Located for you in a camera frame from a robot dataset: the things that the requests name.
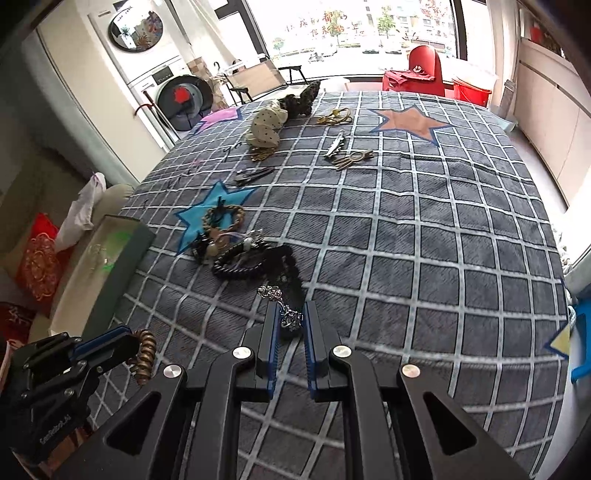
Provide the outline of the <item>silver hair clip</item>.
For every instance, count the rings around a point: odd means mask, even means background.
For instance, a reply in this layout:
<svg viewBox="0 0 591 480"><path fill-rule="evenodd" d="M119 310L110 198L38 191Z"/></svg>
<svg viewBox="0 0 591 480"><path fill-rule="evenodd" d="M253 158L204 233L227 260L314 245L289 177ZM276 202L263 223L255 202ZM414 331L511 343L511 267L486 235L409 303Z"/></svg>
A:
<svg viewBox="0 0 591 480"><path fill-rule="evenodd" d="M331 160L341 151L342 145L344 145L346 141L346 134L342 131L335 137L335 140L332 141L332 144L329 146L327 152L325 152L325 159Z"/></svg>

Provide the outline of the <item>white jewelry tray box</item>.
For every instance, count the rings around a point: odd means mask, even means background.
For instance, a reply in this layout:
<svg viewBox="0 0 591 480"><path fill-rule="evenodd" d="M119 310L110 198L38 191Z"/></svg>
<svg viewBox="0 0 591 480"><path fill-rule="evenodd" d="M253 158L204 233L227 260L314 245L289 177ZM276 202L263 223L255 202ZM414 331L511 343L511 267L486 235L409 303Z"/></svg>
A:
<svg viewBox="0 0 591 480"><path fill-rule="evenodd" d="M120 297L154 238L137 219L104 216L66 279L48 332L88 340L107 331Z"/></svg>

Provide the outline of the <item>cream polka dot scrunchie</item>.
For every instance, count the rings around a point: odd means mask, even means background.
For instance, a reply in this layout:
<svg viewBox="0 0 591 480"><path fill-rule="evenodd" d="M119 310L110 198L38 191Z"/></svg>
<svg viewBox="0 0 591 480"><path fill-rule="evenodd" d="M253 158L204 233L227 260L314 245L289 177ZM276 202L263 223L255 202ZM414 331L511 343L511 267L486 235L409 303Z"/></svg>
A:
<svg viewBox="0 0 591 480"><path fill-rule="evenodd" d="M276 148L280 145L280 129L287 122L287 110L280 103L272 101L253 116L246 143L256 148Z"/></svg>

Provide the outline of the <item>green sofa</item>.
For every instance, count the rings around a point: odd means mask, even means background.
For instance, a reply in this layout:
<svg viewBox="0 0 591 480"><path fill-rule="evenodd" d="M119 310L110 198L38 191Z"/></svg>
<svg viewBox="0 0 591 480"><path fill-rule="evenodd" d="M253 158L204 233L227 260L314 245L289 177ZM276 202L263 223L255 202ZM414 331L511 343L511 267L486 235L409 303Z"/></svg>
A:
<svg viewBox="0 0 591 480"><path fill-rule="evenodd" d="M120 210L132 193L133 188L129 185L114 185L105 191L101 200L95 205L92 214L93 229L85 232L79 242L73 246L73 253L58 286L49 317L46 317L35 308L33 301L16 283L17 270L33 221L35 216L42 212L38 212L30 218L28 225L24 228L22 235L16 241L12 250L1 256L1 338L3 340L12 339L19 346L23 346L52 336L48 332L48 328L51 324L53 310L65 286L66 279L69 277L78 256L88 241L88 237L104 216L120 216Z"/></svg>

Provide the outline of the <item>black dotted scrunchie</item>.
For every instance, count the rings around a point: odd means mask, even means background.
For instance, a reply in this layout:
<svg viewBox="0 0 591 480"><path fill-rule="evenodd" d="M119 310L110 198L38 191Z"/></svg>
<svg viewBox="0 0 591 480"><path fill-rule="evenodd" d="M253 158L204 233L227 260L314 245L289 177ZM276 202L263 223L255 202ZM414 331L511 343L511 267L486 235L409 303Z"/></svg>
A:
<svg viewBox="0 0 591 480"><path fill-rule="evenodd" d="M300 94L289 94L279 100L280 108L287 111L288 119L296 119L300 116L310 116L312 105L318 97L321 82L312 81Z"/></svg>

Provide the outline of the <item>black rectangular hair clip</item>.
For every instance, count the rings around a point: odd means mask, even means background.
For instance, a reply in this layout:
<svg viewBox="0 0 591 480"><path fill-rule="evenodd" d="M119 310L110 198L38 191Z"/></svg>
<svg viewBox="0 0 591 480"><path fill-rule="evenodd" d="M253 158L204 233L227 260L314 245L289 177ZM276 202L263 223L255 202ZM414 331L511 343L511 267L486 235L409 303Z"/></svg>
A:
<svg viewBox="0 0 591 480"><path fill-rule="evenodd" d="M266 280L271 286L280 288L283 299L290 304L304 302L305 292L300 278L297 260L290 245L271 247L264 253Z"/></svg>

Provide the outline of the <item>grey checked bedspread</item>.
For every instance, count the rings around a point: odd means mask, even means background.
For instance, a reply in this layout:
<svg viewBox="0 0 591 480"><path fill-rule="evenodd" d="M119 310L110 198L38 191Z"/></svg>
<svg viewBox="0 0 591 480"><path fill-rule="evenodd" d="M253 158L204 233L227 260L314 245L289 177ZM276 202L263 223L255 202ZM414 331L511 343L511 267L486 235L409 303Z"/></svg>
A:
<svg viewBox="0 0 591 480"><path fill-rule="evenodd" d="M315 116L351 112L341 128ZM179 253L178 213L252 166L238 120L184 138L123 208L155 234L113 316L146 328L157 364L205 365L263 318L256 283L223 282ZM245 201L245 230L287 244L318 314L377 364L411 362L529 474L550 447L567 365L545 349L565 322L562 265L541 196L488 110L427 95L329 93L291 121ZM345 170L325 160L338 134Z"/></svg>

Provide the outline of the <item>gold filigree hair clip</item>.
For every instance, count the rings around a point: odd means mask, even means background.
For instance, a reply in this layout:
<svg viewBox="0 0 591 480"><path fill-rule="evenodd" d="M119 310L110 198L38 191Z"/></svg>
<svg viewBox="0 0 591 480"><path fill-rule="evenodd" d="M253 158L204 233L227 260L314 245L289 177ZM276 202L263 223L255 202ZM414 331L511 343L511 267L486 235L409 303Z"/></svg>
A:
<svg viewBox="0 0 591 480"><path fill-rule="evenodd" d="M252 162L262 162L276 153L276 147L250 147L249 156Z"/></svg>

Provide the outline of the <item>white plastic bag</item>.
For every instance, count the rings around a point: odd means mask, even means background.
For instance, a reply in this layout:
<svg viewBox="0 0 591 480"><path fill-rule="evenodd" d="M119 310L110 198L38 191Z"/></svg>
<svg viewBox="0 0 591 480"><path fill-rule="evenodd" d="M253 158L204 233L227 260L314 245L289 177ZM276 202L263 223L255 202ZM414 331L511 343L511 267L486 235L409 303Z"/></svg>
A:
<svg viewBox="0 0 591 480"><path fill-rule="evenodd" d="M76 245L85 232L93 229L92 214L95 205L106 191L106 180L102 173L94 173L86 185L78 192L62 222L54 240L56 253Z"/></svg>

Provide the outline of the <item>red plastic chair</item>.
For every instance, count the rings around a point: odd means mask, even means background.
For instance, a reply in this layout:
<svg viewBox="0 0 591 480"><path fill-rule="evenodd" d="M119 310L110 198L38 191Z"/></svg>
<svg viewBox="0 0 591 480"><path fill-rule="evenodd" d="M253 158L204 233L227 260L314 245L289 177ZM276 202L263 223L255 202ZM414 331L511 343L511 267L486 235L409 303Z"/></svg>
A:
<svg viewBox="0 0 591 480"><path fill-rule="evenodd" d="M382 89L444 97L445 85L437 51L427 45L415 47L409 54L407 70L389 70L384 73Z"/></svg>

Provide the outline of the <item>red bucket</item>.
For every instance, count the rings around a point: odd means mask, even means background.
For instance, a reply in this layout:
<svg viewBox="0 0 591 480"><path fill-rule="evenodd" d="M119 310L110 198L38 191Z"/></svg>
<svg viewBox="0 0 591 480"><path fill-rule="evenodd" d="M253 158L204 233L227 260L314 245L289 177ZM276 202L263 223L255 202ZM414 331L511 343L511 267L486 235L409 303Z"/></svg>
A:
<svg viewBox="0 0 591 480"><path fill-rule="evenodd" d="M474 86L461 79L453 80L454 98L486 108L489 104L491 90Z"/></svg>

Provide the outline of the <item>blue plastic stool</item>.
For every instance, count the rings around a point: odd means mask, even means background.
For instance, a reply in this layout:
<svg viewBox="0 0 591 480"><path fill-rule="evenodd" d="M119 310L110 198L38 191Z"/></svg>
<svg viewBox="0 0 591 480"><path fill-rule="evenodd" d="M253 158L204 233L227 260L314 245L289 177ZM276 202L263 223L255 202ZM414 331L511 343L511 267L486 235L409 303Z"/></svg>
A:
<svg viewBox="0 0 591 480"><path fill-rule="evenodd" d="M575 339L571 341L571 349L575 363L571 372L572 384L588 377L591 371L590 300L580 301L574 311L576 317L572 332L575 334Z"/></svg>

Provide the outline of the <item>folding beige chair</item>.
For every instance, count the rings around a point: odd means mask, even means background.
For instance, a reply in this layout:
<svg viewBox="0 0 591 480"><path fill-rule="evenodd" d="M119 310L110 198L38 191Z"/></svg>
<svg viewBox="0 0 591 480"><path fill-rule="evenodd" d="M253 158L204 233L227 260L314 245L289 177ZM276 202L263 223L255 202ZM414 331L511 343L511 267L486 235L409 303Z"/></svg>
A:
<svg viewBox="0 0 591 480"><path fill-rule="evenodd" d="M276 67L270 59L264 59L251 67L232 65L223 74L223 80L235 106L245 105L284 89L298 93L308 85L301 65Z"/></svg>

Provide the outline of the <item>white washing machine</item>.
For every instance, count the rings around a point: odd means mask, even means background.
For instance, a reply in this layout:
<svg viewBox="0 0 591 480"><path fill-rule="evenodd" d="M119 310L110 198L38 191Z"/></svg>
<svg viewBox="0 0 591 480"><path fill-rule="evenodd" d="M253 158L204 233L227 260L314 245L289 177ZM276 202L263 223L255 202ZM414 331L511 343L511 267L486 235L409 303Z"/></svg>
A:
<svg viewBox="0 0 591 480"><path fill-rule="evenodd" d="M111 20L127 7L152 10L161 18L163 35L151 49L127 52L110 40ZM164 151L197 131L213 104L211 85L189 66L193 42L181 22L181 11L189 9L183 1L93 1L87 7L90 26L116 69L123 92L132 97L134 116Z"/></svg>

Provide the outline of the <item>dark slim hair clip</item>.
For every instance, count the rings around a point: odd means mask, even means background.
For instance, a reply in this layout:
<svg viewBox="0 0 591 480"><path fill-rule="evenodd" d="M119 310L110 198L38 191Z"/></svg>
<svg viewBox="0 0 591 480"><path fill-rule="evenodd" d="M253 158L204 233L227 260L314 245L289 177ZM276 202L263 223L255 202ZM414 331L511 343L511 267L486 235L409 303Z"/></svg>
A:
<svg viewBox="0 0 591 480"><path fill-rule="evenodd" d="M235 182L235 186L242 187L258 179L262 179L263 177L266 177L267 175L270 175L270 173L273 172L273 167L253 169L252 171L242 170L235 175L235 179L233 179L233 182Z"/></svg>

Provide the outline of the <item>red embroidered cushion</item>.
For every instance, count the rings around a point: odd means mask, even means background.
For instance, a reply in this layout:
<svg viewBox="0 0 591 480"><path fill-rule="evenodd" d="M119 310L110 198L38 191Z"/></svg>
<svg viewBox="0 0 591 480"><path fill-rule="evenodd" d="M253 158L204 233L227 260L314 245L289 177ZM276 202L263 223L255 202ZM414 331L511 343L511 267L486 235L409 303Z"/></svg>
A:
<svg viewBox="0 0 591 480"><path fill-rule="evenodd" d="M46 317L74 248L55 251L58 228L44 213L33 221L19 264L16 283Z"/></svg>

